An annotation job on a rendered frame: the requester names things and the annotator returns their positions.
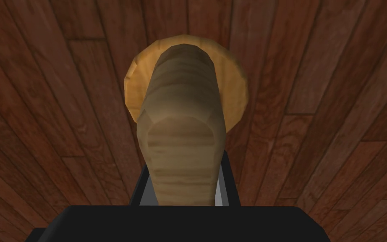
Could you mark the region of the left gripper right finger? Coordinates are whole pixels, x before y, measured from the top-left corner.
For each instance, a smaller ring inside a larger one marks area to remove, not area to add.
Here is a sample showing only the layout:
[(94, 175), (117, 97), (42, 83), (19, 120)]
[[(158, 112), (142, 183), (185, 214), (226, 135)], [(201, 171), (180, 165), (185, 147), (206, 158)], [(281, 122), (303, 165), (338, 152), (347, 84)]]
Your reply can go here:
[(216, 206), (240, 206), (240, 199), (235, 184), (235, 179), (230, 166), (229, 157), (226, 151), (224, 151), (218, 181), (215, 193), (215, 205)]

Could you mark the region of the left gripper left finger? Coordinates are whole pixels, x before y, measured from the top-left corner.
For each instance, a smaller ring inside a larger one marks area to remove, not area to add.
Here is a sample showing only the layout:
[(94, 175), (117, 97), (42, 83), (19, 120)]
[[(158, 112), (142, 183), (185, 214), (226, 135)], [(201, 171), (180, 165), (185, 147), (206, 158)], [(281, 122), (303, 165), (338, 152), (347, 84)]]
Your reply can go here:
[(153, 184), (146, 165), (142, 168), (134, 192), (130, 198), (129, 205), (132, 206), (157, 206), (158, 201), (154, 192)]

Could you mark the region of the tan wooden door handle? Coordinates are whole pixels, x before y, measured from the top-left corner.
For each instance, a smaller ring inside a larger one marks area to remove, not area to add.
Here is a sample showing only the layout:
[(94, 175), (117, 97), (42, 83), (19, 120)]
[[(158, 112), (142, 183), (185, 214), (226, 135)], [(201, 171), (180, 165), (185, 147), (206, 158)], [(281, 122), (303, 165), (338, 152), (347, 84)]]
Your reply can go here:
[(214, 206), (226, 135), (248, 102), (236, 58), (206, 38), (157, 40), (133, 59), (124, 96), (158, 204)]

